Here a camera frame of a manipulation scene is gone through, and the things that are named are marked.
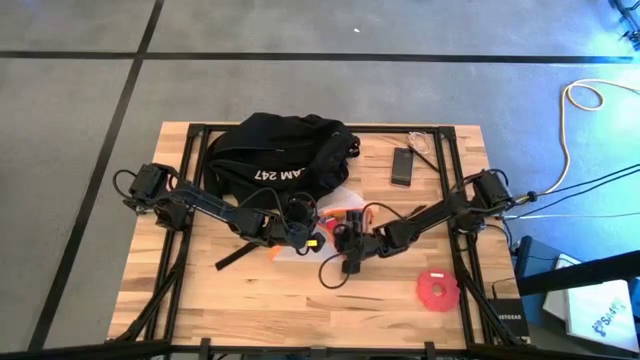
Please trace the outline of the black rig crossbar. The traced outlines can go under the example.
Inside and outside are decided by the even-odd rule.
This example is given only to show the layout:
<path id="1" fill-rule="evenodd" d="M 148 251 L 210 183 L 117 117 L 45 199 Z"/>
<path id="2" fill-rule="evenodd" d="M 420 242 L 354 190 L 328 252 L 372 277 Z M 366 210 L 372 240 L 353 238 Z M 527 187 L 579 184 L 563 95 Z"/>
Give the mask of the black rig crossbar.
<path id="1" fill-rule="evenodd" d="M 212 345 L 208 338 L 198 345 L 173 345 L 164 340 L 141 342 L 107 342 L 98 345 L 51 348 L 0 353 L 0 360 L 137 360 L 177 353 L 194 353 L 199 360 L 215 354 L 281 355 L 296 354 L 312 359 L 325 359 L 337 355 L 417 357 L 436 360 L 439 357 L 476 360 L 640 360 L 631 357 L 586 355 L 532 346 L 497 346 L 472 344 L 467 349 L 438 349 L 426 342 L 418 349 L 343 348 L 343 347 L 257 347 Z"/>

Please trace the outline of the white mesh pouch orange trim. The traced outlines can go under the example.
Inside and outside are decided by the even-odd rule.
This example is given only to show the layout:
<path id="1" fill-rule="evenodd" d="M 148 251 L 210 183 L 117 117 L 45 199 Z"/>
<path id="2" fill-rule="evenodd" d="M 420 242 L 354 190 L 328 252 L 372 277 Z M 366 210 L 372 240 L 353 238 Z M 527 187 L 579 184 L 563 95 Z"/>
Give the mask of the white mesh pouch orange trim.
<path id="1" fill-rule="evenodd" d="M 314 252 L 311 250 L 301 250 L 297 253 L 294 248 L 276 246 L 268 252 L 268 257 L 272 262 L 312 262 L 321 263 L 326 258 L 337 253 L 334 246 L 333 230 L 338 224 L 346 223 L 345 217 L 348 210 L 334 210 L 329 212 L 319 211 L 317 226 L 327 239 L 324 247 Z"/>

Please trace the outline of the black tripod stand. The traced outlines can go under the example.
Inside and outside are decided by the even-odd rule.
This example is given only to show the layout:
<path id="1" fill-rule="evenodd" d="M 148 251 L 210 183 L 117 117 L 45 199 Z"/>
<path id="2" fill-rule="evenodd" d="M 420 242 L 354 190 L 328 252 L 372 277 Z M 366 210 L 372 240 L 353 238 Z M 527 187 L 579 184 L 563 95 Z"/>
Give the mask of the black tripod stand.
<path id="1" fill-rule="evenodd" d="M 619 13 L 622 38 L 629 41 L 635 52 L 640 52 L 640 0 L 608 0 L 608 3 Z"/>

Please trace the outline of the plain white flat box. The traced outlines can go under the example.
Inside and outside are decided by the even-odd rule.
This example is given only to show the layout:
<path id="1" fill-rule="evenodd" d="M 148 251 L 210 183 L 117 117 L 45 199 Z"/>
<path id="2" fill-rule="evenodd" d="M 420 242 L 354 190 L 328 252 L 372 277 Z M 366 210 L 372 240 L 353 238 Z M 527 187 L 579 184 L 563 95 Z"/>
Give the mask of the plain white flat box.
<path id="1" fill-rule="evenodd" d="M 556 272 L 557 270 L 579 265 L 580 263 L 580 260 L 567 254 L 560 254 L 556 259 L 553 271 Z M 547 314 L 552 315 L 561 321 L 566 321 L 568 319 L 567 306 L 567 291 L 565 288 L 558 288 L 556 285 L 553 285 L 550 290 L 545 293 L 542 310 Z"/>

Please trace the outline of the black backpack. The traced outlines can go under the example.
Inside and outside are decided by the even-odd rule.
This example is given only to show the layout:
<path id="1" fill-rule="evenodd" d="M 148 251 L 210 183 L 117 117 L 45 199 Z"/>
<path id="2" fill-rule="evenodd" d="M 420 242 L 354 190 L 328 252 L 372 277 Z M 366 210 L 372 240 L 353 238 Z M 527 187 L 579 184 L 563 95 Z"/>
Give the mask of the black backpack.
<path id="1" fill-rule="evenodd" d="M 256 112 L 208 146 L 204 190 L 217 197 L 231 195 L 237 205 L 262 188 L 275 190 L 283 201 L 297 192 L 317 201 L 347 180 L 348 160 L 359 156 L 360 145 L 360 138 L 339 120 Z M 275 200 L 264 194 L 250 205 L 273 209 Z M 224 269 L 257 247 L 249 243 L 216 268 Z"/>

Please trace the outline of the clear plastic bag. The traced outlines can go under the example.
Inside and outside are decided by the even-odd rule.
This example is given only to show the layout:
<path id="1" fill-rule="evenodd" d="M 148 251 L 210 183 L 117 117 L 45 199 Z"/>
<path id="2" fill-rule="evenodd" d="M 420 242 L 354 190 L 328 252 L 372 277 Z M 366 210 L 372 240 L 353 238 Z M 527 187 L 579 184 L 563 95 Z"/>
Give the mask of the clear plastic bag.
<path id="1" fill-rule="evenodd" d="M 366 202 L 359 194 L 344 186 L 337 187 L 317 201 L 320 212 L 362 209 L 365 205 Z"/>

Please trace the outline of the black marker pen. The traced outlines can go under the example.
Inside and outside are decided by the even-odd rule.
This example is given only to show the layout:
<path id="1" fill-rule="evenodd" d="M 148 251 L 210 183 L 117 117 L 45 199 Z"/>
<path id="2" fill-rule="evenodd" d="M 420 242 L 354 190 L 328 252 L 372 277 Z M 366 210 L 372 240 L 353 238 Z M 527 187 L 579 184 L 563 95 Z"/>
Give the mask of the black marker pen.
<path id="1" fill-rule="evenodd" d="M 417 156 L 419 159 L 421 159 L 429 168 L 431 168 L 433 171 L 439 173 L 439 168 L 434 165 L 431 161 L 429 161 L 422 153 L 420 153 L 418 150 L 416 150 L 414 147 L 412 146 L 408 146 L 408 149 L 415 155 Z"/>

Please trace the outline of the black network switch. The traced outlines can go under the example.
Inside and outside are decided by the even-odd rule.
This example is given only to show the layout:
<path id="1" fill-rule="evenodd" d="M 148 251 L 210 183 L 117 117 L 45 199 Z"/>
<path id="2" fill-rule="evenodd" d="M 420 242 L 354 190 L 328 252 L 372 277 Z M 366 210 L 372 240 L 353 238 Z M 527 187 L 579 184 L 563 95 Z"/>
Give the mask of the black network switch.
<path id="1" fill-rule="evenodd" d="M 490 299 L 489 303 L 499 319 L 515 336 L 530 336 L 526 314 L 520 299 Z"/>

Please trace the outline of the black diagonal beam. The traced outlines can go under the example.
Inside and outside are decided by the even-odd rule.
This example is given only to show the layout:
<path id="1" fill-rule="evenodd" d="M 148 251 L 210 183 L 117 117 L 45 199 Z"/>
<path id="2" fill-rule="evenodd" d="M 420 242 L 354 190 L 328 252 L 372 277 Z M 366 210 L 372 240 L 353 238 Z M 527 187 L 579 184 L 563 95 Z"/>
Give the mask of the black diagonal beam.
<path id="1" fill-rule="evenodd" d="M 553 285 L 571 289 L 635 277 L 640 277 L 640 250 L 522 277 L 517 285 L 519 293 L 526 296 L 545 293 Z"/>

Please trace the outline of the black aluminium table frame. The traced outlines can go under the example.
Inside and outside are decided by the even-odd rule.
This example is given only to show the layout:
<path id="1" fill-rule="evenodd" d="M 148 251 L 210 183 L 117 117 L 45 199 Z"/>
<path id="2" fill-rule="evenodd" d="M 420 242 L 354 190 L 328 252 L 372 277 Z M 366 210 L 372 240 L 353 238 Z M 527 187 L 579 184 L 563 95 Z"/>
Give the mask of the black aluminium table frame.
<path id="1" fill-rule="evenodd" d="M 475 246 L 513 202 L 500 171 L 464 175 L 455 131 L 391 184 L 400 128 L 259 114 L 196 124 L 132 172 L 138 220 L 110 332 L 195 349 L 346 347 L 457 353 L 515 336 L 484 295 Z"/>

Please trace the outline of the black rectangular phone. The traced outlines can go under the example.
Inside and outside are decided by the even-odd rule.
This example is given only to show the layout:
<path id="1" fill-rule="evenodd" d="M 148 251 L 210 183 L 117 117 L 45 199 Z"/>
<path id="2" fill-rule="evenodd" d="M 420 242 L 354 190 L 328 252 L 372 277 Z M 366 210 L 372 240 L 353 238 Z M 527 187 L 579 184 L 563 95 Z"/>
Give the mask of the black rectangular phone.
<path id="1" fill-rule="evenodd" d="M 408 148 L 396 147 L 393 152 L 391 183 L 409 187 L 413 174 L 413 152 Z"/>

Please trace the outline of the white box blue print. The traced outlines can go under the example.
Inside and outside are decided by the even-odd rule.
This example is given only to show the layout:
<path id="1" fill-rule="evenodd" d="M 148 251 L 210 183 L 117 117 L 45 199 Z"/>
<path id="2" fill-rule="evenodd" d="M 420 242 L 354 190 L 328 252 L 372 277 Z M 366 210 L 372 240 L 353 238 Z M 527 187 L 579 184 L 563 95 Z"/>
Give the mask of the white box blue print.
<path id="1" fill-rule="evenodd" d="M 568 335 L 640 353 L 626 281 L 568 289 L 566 315 Z"/>

